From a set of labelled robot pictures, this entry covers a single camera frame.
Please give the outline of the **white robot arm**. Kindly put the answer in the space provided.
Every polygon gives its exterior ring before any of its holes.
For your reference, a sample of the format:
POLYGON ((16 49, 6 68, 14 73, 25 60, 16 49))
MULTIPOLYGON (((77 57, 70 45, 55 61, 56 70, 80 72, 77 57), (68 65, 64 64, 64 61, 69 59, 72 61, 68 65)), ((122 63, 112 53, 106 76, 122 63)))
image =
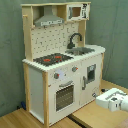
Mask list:
POLYGON ((122 110, 128 112, 128 94, 112 88, 96 98, 96 104, 111 112, 122 110))

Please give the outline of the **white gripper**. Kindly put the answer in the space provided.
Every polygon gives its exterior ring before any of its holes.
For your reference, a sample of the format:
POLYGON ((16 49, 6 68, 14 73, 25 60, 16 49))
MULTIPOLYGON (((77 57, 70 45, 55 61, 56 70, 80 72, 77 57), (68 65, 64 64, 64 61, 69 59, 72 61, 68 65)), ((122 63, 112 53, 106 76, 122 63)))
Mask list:
POLYGON ((112 88, 96 98, 96 104, 110 111, 126 110, 126 93, 112 88))

